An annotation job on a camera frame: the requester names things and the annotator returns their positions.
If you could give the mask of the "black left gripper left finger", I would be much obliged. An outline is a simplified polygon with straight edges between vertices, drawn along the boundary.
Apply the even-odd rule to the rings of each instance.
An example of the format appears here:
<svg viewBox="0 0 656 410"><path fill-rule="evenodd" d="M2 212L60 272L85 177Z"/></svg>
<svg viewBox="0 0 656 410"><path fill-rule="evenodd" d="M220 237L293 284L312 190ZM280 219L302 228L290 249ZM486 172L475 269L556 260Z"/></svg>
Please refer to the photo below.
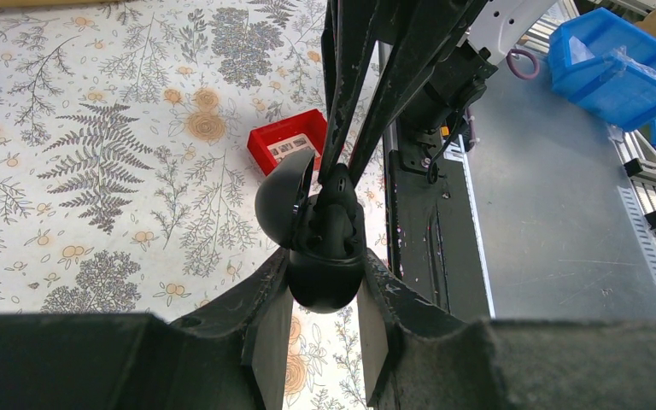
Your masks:
<svg viewBox="0 0 656 410"><path fill-rule="evenodd" d="M150 313L0 314L0 409L280 409L287 253L167 323Z"/></svg>

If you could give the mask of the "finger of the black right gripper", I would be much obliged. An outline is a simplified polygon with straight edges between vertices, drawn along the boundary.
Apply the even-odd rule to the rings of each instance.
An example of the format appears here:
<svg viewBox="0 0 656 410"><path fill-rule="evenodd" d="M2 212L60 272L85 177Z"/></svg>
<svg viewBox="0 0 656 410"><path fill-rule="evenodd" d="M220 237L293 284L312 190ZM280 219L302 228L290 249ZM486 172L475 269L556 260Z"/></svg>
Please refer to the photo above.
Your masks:
<svg viewBox="0 0 656 410"><path fill-rule="evenodd" d="M321 35L327 128L319 182L337 169L370 64L378 1L329 1Z"/></svg>
<svg viewBox="0 0 656 410"><path fill-rule="evenodd" d="M455 47L485 1L378 1L375 43L392 46L387 65L360 129L348 164L360 181L383 132L434 72L444 50Z"/></svg>

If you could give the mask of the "black earbud charging case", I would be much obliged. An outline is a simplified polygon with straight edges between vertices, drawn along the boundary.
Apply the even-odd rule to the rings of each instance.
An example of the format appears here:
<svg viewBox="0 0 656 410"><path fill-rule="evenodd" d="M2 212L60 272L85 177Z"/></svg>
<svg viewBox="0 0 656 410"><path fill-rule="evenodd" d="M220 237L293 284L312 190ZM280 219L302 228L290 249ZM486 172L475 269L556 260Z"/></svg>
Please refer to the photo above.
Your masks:
<svg viewBox="0 0 656 410"><path fill-rule="evenodd" d="M366 263L365 219L349 170L332 169L319 193L309 189L315 157L285 157L255 196L256 219L287 249L287 283L294 299L314 313L334 313L356 296Z"/></svg>

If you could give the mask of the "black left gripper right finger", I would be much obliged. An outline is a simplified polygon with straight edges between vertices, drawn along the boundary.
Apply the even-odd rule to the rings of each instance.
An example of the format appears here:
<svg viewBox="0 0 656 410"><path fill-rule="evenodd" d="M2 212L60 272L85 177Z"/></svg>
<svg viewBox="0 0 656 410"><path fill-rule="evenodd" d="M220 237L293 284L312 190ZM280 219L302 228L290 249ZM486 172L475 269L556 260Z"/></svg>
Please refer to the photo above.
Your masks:
<svg viewBox="0 0 656 410"><path fill-rule="evenodd" d="M357 303L376 409L656 409L656 322L466 323L373 253Z"/></svg>

